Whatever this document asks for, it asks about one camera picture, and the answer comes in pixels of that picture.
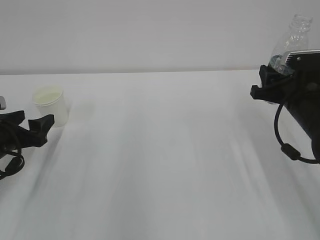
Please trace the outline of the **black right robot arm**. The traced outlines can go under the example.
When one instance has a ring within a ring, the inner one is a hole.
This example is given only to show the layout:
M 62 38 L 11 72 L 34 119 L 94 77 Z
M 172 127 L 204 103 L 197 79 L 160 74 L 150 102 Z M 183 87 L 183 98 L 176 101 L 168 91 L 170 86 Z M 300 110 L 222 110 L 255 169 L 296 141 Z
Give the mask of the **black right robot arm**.
M 318 70 L 296 71 L 282 75 L 273 68 L 261 65 L 259 69 L 261 86 L 253 85 L 250 95 L 254 100 L 278 104 L 273 129 L 281 151 L 293 161 L 316 165 L 320 163 L 320 72 Z M 291 144 L 285 143 L 279 132 L 279 118 L 283 108 L 311 139 L 314 158 L 301 156 Z

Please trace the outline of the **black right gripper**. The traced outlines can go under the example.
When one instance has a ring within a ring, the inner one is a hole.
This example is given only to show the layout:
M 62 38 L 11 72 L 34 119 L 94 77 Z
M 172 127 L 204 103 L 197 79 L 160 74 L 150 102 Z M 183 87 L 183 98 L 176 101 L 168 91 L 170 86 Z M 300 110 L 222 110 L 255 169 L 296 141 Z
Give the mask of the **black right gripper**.
M 253 85 L 250 95 L 254 100 L 283 104 L 291 113 L 320 111 L 320 70 L 286 68 L 284 74 L 269 65 L 259 68 L 260 85 Z

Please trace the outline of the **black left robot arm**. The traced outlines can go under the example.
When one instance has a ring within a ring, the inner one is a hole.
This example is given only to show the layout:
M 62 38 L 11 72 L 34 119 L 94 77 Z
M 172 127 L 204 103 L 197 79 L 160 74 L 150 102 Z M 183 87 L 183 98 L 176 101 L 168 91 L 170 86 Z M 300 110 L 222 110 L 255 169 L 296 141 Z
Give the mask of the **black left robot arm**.
M 20 124 L 25 120 L 23 110 L 0 115 L 0 156 L 3 157 L 15 150 L 20 155 L 22 149 L 42 147 L 47 143 L 47 134 L 55 123 L 54 115 L 48 114 L 38 119 L 29 119 L 29 129 Z

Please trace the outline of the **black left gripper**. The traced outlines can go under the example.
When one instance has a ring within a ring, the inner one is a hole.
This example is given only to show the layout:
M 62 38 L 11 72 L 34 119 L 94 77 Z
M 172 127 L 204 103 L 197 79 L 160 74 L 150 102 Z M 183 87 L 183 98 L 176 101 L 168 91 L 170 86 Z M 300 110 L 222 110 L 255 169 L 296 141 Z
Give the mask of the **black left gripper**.
M 42 147 L 47 143 L 47 134 L 55 124 L 53 114 L 37 119 L 29 119 L 29 130 L 20 127 L 25 120 L 23 110 L 0 115 L 0 157 L 3 158 L 14 150 L 22 152 L 24 148 Z

